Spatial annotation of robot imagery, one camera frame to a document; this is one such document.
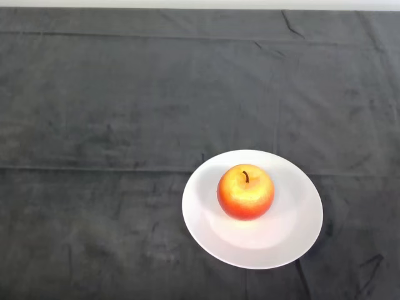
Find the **plate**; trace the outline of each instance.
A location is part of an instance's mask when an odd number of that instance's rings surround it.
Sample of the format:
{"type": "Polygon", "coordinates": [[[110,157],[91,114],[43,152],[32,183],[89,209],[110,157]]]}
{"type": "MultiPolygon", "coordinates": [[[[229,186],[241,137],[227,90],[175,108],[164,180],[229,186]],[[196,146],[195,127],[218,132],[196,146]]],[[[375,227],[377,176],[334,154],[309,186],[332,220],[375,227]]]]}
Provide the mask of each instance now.
{"type": "Polygon", "coordinates": [[[256,150],[222,153],[198,167],[184,189],[182,213],[204,250],[246,269],[276,268],[296,260],[315,243],[323,223],[321,198],[307,175],[284,158],[256,150]],[[258,166],[274,182],[271,208],[252,221],[229,217],[218,203],[218,182],[237,164],[258,166]]]}

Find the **white plate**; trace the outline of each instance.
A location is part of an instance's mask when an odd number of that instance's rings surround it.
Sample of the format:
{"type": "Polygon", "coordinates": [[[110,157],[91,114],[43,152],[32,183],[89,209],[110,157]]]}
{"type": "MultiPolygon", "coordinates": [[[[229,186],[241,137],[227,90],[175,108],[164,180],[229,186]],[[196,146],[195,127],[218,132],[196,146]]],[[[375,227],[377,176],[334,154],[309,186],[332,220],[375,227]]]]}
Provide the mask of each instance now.
{"type": "Polygon", "coordinates": [[[247,269],[275,268],[296,260],[314,244],[323,223],[321,198],[307,175],[277,155],[256,150],[222,153],[202,164],[186,184],[182,212],[204,250],[247,269]],[[258,166],[274,182],[271,208],[253,221],[229,217],[217,200],[220,178],[237,164],[258,166]]]}

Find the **white wall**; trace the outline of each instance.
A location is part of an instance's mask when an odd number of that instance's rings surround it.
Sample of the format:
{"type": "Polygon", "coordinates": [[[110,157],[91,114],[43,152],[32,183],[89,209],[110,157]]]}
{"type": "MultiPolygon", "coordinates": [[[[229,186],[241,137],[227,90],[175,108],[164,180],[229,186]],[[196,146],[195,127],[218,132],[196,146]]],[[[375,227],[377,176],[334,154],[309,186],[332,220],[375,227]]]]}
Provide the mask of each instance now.
{"type": "Polygon", "coordinates": [[[0,0],[0,6],[400,11],[400,0],[0,0]]]}

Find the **apple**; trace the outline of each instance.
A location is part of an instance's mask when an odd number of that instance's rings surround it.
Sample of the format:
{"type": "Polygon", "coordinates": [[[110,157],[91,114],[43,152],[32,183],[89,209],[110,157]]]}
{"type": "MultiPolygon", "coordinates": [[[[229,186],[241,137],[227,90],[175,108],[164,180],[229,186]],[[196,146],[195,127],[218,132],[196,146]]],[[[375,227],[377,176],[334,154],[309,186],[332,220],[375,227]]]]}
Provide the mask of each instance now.
{"type": "Polygon", "coordinates": [[[271,207],[274,191],[274,183],[265,171],[252,164],[239,164],[222,176],[217,198],[228,216],[252,220],[271,207]]]}

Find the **red apple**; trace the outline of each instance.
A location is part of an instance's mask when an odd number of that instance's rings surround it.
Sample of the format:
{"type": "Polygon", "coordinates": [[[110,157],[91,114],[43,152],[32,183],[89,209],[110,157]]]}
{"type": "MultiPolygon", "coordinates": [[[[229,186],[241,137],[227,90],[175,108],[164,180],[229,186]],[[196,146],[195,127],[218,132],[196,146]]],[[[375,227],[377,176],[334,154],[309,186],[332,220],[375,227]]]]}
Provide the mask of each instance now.
{"type": "Polygon", "coordinates": [[[274,183],[259,167],[239,164],[221,178],[217,197],[227,215],[240,220],[252,220],[262,216],[271,207],[274,183]]]}

